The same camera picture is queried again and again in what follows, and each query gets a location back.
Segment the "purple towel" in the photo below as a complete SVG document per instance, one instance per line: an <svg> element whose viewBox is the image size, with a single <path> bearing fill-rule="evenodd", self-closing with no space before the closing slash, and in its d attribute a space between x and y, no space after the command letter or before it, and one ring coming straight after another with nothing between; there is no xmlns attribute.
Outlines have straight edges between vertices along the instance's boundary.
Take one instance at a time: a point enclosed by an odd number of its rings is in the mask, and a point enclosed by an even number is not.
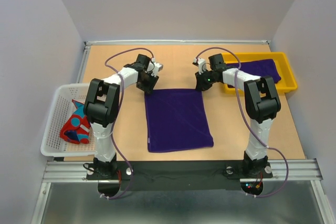
<svg viewBox="0 0 336 224"><path fill-rule="evenodd" d="M224 73L220 73L221 83L234 87L235 72L239 67L239 63L227 63L226 65L227 70ZM275 84L281 80L275 62L272 59L242 62L237 74L238 90L244 89L245 81L258 80L264 76L271 76Z"/></svg>
<svg viewBox="0 0 336 224"><path fill-rule="evenodd" d="M168 153L214 146L202 93L161 89L144 96L148 151Z"/></svg>

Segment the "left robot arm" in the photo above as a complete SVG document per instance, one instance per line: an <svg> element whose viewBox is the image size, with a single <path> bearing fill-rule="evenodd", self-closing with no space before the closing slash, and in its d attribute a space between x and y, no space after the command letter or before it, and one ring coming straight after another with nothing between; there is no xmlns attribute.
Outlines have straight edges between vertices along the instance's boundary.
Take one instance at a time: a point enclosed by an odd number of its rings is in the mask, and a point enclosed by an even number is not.
<svg viewBox="0 0 336 224"><path fill-rule="evenodd" d="M152 93L162 69L163 65L155 58L139 54L135 62L124 65L110 77L91 80L83 109L96 144L92 166L84 166L90 176L110 179L116 175L118 150L112 134L124 91L136 85L145 94Z"/></svg>

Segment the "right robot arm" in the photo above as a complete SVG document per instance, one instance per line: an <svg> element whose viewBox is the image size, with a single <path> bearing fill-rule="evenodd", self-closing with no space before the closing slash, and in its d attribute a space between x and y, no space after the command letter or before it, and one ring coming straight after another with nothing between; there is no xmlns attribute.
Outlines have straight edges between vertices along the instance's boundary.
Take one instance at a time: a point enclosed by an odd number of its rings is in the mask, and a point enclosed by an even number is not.
<svg viewBox="0 0 336 224"><path fill-rule="evenodd" d="M240 61L237 67L228 66L222 54L208 59L209 70L205 59L197 56L193 60L198 67L196 90L206 91L218 82L235 88L239 110L249 130L241 170L244 175L253 177L267 166L270 128L281 109L274 80L271 76L261 77L242 71Z"/></svg>

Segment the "yellow plastic tray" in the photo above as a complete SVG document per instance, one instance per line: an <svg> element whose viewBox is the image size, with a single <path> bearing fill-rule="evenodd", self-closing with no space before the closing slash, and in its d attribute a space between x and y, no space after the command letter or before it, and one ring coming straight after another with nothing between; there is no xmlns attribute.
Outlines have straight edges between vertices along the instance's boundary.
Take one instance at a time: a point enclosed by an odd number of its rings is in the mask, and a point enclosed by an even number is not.
<svg viewBox="0 0 336 224"><path fill-rule="evenodd" d="M242 62L272 59L281 80L275 84L278 93L288 93L297 89L297 82L293 75L288 58L283 52L245 52L237 53L236 56Z"/></svg>

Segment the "red blue patterned towel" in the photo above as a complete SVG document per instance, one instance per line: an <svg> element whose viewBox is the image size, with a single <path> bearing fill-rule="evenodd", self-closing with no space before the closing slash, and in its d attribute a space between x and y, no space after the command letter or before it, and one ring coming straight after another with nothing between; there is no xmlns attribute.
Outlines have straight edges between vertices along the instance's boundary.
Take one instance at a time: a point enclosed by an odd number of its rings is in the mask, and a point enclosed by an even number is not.
<svg viewBox="0 0 336 224"><path fill-rule="evenodd" d="M90 123L84 114L84 104L72 100L75 111L60 130L60 138L72 144L89 144Z"/></svg>

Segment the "white plastic basket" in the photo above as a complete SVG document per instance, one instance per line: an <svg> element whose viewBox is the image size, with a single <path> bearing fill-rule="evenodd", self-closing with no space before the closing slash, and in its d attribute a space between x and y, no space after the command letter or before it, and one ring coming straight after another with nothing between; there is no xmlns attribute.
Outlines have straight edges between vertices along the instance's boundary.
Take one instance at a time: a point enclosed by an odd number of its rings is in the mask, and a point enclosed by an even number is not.
<svg viewBox="0 0 336 224"><path fill-rule="evenodd" d="M40 151L50 157L89 156L95 153L92 131L88 144L72 144L60 138L61 128L68 121L76 107L72 100L84 103L89 85L74 83L60 86L54 93L47 119Z"/></svg>

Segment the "aluminium back rail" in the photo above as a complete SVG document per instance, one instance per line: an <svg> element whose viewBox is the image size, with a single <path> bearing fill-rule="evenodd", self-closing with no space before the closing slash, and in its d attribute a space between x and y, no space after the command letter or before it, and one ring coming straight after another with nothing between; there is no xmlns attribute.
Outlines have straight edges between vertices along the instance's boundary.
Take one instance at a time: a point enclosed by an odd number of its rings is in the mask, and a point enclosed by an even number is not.
<svg viewBox="0 0 336 224"><path fill-rule="evenodd" d="M269 40L96 40L86 41L86 46L93 45L268 45Z"/></svg>

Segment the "aluminium rail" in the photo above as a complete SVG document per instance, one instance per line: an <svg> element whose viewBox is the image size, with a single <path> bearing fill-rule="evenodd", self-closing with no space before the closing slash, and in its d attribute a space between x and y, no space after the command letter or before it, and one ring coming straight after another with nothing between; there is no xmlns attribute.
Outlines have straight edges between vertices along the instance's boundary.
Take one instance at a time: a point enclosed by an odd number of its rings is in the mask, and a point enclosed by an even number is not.
<svg viewBox="0 0 336 224"><path fill-rule="evenodd" d="M315 159L289 159L288 181L306 181L306 180L323 180L319 165ZM263 181L285 180L286 166L282 160L271 160L272 178L263 176ZM48 162L44 175L44 183L94 183L95 180L87 179L87 171L83 167L83 162Z"/></svg>
<svg viewBox="0 0 336 224"><path fill-rule="evenodd" d="M86 41L86 46L93 45L268 45L269 40L96 40Z"/></svg>

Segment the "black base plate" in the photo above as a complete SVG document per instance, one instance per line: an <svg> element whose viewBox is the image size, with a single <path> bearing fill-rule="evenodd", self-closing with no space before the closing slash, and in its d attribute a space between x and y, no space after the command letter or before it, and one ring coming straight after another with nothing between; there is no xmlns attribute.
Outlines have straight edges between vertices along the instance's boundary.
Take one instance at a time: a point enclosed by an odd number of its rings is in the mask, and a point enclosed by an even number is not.
<svg viewBox="0 0 336 224"><path fill-rule="evenodd" d="M242 160L233 161L113 161L99 171L85 163L88 180L116 180L121 191L240 190L241 180L272 178L272 172L255 168L249 172Z"/></svg>

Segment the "aluminium front rail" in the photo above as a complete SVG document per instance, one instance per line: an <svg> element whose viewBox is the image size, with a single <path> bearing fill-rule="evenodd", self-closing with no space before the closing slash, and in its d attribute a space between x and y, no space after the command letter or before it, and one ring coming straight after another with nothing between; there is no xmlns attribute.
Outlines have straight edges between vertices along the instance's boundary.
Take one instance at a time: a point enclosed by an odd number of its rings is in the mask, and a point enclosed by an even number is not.
<svg viewBox="0 0 336 224"><path fill-rule="evenodd" d="M315 159L289 159L288 181L306 181L306 180L323 180L319 165ZM263 181L285 180L286 166L282 160L271 160L272 178L263 176ZM48 162L44 175L44 183L94 183L95 180L87 179L87 171L83 167L83 162Z"/></svg>

